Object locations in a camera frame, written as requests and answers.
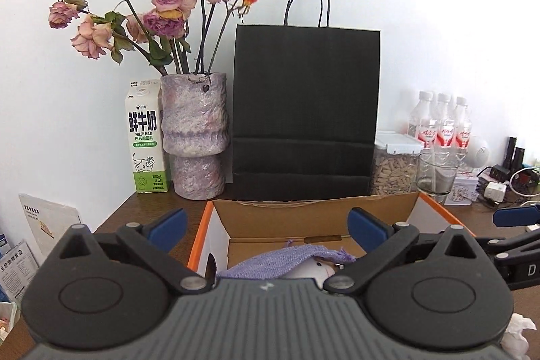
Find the black charger stand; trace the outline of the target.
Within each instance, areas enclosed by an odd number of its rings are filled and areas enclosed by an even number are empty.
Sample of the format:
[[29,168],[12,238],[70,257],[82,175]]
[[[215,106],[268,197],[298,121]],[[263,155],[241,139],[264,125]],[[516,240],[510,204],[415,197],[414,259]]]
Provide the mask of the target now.
[[508,138],[503,163],[491,168],[490,177],[500,183],[509,181],[514,172],[523,168],[524,148],[517,147],[516,142],[516,138]]

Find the white power adapter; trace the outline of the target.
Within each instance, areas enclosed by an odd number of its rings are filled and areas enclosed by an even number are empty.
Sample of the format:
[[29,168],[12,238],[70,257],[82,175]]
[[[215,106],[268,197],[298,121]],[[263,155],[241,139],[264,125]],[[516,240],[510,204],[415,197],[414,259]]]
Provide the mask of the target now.
[[483,196],[486,199],[494,201],[495,203],[501,203],[506,196],[507,185],[498,182],[490,182],[485,187]]

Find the water bottle red label right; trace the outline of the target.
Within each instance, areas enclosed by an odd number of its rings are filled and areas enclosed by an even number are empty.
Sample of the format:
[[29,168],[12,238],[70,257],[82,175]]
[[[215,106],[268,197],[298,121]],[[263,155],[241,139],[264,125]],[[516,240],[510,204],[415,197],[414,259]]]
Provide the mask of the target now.
[[456,98],[454,109],[454,137],[452,147],[456,158],[463,162],[468,151],[472,122],[468,110],[468,102],[463,97]]

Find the dried pink rose bouquet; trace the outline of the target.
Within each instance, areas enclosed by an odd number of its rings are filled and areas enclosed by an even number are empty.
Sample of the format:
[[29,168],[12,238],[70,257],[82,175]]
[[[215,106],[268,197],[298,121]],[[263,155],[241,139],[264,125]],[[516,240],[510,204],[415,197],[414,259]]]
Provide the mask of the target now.
[[128,14],[113,9],[99,16],[86,0],[56,0],[49,7],[49,27],[64,29],[77,20],[71,44],[85,58],[108,55],[120,64],[126,51],[135,50],[162,76],[168,66],[177,74],[208,76],[215,58],[205,55],[205,45],[217,6],[224,6],[227,18],[243,18],[258,0],[150,0],[145,13],[131,0],[122,2]]

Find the orange cardboard box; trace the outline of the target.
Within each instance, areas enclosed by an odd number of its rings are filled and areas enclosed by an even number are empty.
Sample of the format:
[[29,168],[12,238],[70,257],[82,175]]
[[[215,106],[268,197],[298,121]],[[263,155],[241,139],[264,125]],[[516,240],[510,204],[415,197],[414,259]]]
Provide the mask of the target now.
[[410,221],[422,233],[438,233],[461,221],[422,193],[356,196],[319,201],[209,201],[203,210],[188,268],[204,275],[208,268],[224,271],[258,254],[288,243],[307,243],[365,254],[351,237],[347,217],[360,207],[392,225]]

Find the black paper shopping bag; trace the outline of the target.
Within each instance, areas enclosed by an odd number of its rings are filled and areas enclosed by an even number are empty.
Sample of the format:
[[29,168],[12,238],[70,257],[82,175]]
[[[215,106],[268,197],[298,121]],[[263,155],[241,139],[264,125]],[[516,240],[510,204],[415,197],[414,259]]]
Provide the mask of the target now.
[[377,31],[317,26],[236,29],[233,190],[246,201],[368,195],[380,80]]

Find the purple textured vase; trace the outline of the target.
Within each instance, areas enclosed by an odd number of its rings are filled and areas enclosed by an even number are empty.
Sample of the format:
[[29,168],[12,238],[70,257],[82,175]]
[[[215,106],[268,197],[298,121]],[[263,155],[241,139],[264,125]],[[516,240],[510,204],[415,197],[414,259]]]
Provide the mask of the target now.
[[161,79],[163,147],[177,195],[209,200],[224,190],[221,154],[230,143],[224,73],[175,74]]

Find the water bottle red label left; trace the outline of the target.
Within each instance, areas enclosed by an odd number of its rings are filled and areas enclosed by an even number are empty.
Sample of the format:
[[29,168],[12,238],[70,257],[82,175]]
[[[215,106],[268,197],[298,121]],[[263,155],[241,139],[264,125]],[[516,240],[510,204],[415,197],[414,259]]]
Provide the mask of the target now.
[[432,149],[437,134],[437,121],[432,114],[433,93],[419,92],[419,100],[410,114],[407,134],[423,143],[424,149]]

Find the clear glass cup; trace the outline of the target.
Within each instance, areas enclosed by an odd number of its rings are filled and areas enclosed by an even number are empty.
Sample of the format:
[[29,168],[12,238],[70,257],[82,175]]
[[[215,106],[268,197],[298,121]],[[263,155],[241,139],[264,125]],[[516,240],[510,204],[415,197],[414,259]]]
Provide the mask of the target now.
[[425,151],[418,156],[415,186],[443,204],[454,185],[458,169],[459,160],[454,155]]

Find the white card leaflet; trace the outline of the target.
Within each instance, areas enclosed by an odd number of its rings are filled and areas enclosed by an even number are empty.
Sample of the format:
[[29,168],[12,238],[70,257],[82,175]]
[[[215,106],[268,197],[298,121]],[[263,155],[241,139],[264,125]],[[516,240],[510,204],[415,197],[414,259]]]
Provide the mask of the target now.
[[41,265],[67,229],[81,223],[79,211],[33,195],[19,194],[18,198],[28,226],[25,239]]

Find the small floral tin box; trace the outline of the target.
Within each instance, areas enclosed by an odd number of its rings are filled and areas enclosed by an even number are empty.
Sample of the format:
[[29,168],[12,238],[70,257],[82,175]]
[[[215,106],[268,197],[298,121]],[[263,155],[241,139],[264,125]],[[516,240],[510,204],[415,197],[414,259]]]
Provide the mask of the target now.
[[477,173],[458,171],[445,205],[471,205],[478,197],[478,179]]

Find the purple knitted pouch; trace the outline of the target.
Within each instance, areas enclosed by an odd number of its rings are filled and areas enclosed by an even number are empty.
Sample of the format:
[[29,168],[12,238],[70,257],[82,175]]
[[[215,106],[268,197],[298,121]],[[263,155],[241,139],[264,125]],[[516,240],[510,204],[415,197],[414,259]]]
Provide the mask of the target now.
[[331,264],[346,265],[356,260],[344,249],[333,250],[323,245],[287,245],[248,258],[235,266],[217,273],[218,278],[271,280],[282,278],[309,259],[322,259]]

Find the crumpled white tissue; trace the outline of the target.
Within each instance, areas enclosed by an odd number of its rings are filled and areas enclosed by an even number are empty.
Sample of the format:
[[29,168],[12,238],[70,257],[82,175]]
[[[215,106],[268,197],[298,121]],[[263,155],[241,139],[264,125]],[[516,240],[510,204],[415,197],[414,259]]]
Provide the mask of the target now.
[[529,359],[527,354],[529,343],[523,336],[525,330],[535,331],[535,323],[530,318],[523,317],[519,313],[513,313],[501,341],[502,348],[513,359]]

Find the water bottle red label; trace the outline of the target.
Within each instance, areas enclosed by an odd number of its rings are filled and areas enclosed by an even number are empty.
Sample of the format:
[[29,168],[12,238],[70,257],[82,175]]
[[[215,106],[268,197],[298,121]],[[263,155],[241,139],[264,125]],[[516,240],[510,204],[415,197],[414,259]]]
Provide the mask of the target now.
[[451,97],[445,93],[437,96],[436,116],[436,139],[435,146],[440,151],[448,151],[452,145],[455,133],[454,113],[450,106]]
[[437,121],[432,114],[433,93],[419,92],[419,100],[410,114],[407,134],[423,143],[424,149],[432,149],[437,134]]
[[468,110],[468,102],[463,97],[456,98],[454,109],[454,137],[452,147],[456,158],[463,162],[468,151],[472,122]]

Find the white green milk carton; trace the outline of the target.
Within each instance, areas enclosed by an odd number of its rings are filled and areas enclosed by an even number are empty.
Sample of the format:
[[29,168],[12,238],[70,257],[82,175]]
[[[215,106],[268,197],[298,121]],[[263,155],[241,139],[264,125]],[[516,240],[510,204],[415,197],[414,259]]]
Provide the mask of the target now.
[[125,108],[135,190],[141,194],[165,193],[168,177],[161,130],[161,81],[132,81]]

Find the clear jar of seeds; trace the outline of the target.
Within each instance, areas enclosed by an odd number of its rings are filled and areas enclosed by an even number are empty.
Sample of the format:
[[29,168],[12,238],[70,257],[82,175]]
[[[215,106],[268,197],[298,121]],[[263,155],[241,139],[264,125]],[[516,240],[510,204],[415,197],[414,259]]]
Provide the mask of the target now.
[[424,143],[408,134],[379,131],[374,141],[372,195],[398,195],[412,191],[417,159]]

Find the water bottle red label middle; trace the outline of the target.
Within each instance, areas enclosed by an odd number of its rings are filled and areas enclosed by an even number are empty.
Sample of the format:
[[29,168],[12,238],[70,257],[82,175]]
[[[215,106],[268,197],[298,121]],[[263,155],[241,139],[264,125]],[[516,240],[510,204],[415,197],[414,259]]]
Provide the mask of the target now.
[[436,116],[436,139],[435,146],[440,151],[448,151],[452,145],[455,133],[454,113],[450,106],[451,97],[445,93],[437,96]]

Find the white round speaker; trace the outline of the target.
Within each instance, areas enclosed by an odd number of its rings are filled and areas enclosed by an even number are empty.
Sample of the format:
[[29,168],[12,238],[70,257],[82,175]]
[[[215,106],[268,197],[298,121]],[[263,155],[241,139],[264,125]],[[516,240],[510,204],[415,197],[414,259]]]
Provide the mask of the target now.
[[468,142],[464,164],[473,169],[484,167],[490,159],[491,149],[485,139],[471,136]]

